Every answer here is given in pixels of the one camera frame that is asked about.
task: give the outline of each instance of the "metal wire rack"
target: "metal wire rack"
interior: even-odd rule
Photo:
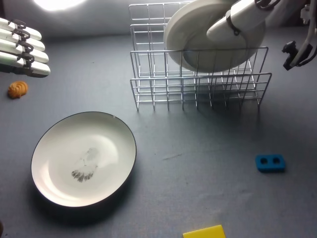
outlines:
[[[189,2],[133,4],[129,6],[131,16],[131,37],[133,51],[130,53],[134,78],[130,80],[137,110],[141,103],[151,103],[153,109],[157,103],[179,102],[184,104],[209,103],[212,108],[223,104],[225,108],[231,102],[238,102],[241,108],[245,100],[254,100],[258,108],[264,98],[271,73],[262,73],[268,48],[252,48],[254,55],[243,64],[222,72],[201,73],[199,54],[212,51],[215,54],[224,50],[183,50],[168,51],[164,47],[163,34],[173,14]],[[176,64],[170,57],[171,52],[197,54],[197,68],[187,70]]]

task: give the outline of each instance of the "table surface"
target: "table surface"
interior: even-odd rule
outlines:
[[[258,114],[183,112],[179,104],[137,112],[129,36],[47,43],[52,73],[1,73],[0,220],[6,238],[180,238],[222,224],[228,238],[316,238],[317,59],[286,71],[286,42],[300,45],[307,28],[270,30],[264,72],[273,73]],[[29,92],[6,96],[25,80]],[[133,131],[137,162],[127,184],[93,213],[55,207],[35,190],[30,164],[41,136],[69,115],[107,112]],[[279,153],[284,174],[261,174],[257,154]]]

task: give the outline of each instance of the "orange swirl toy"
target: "orange swirl toy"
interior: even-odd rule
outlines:
[[[10,98],[20,98],[28,91],[28,85],[24,81],[16,81],[10,84],[8,95]]]

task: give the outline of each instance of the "plate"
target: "plate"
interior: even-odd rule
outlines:
[[[123,121],[85,112],[59,121],[42,136],[31,171],[37,189],[48,200],[83,207],[117,191],[135,160],[136,142]]]
[[[261,45],[265,23],[239,34],[235,38],[212,42],[207,38],[208,29],[230,10],[235,0],[196,0],[179,9],[168,22],[164,32],[167,50],[178,65],[199,72],[220,72],[236,67],[249,59]]]

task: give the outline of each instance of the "black cable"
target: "black cable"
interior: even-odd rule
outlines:
[[[254,0],[254,3],[260,10],[272,10],[281,0],[276,0],[275,2],[271,3],[271,0]]]
[[[316,12],[316,15],[315,15],[315,23],[316,23],[315,27],[316,27],[316,26],[317,26],[317,7],[316,7],[316,9],[315,9],[315,12]],[[314,51],[313,55],[312,55],[309,59],[304,60],[304,61],[301,62],[301,63],[298,63],[296,66],[300,67],[300,66],[306,65],[306,64],[308,64],[310,61],[312,61],[316,56],[317,56],[317,46],[315,47],[315,51]]]

